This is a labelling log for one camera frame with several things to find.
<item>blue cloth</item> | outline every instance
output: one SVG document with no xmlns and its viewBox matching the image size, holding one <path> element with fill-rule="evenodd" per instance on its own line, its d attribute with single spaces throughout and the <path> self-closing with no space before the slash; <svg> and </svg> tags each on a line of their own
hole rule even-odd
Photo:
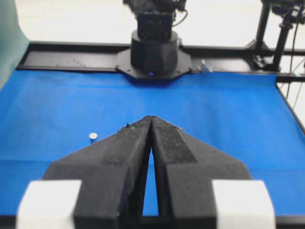
<svg viewBox="0 0 305 229">
<path fill-rule="evenodd" d="M 277 215 L 305 214 L 305 136 L 275 78 L 207 73 L 152 84 L 119 73 L 15 71 L 0 91 L 0 214 L 15 214 L 27 183 L 89 145 L 91 132 L 103 139 L 145 115 L 244 161 Z M 144 214 L 156 215 L 149 172 Z"/>
</svg>

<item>small cylindrical object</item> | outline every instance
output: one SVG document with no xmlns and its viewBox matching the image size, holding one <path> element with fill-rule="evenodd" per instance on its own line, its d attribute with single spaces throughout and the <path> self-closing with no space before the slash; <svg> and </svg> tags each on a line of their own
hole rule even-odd
<svg viewBox="0 0 305 229">
<path fill-rule="evenodd" d="M 89 138 L 90 138 L 91 144 L 95 143 L 97 141 L 97 133 L 89 134 Z"/>
</svg>

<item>white floor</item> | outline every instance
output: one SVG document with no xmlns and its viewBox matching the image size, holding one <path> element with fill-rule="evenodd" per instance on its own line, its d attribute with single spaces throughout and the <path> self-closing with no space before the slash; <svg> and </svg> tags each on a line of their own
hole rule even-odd
<svg viewBox="0 0 305 229">
<path fill-rule="evenodd" d="M 31 41 L 129 43 L 136 20 L 122 0 L 15 0 L 22 30 Z M 244 46 L 256 34 L 260 0 L 188 0 L 189 17 L 175 30 L 186 45 Z M 270 15 L 265 42 L 275 47 L 281 18 Z M 292 47 L 293 31 L 287 41 Z M 305 48 L 305 26 L 299 26 L 296 48 Z M 296 66 L 303 57 L 294 59 Z M 288 72 L 284 57 L 282 71 Z M 303 64 L 296 73 L 304 72 Z M 293 106 L 300 84 L 293 83 Z M 295 108 L 305 124 L 305 85 Z"/>
</svg>

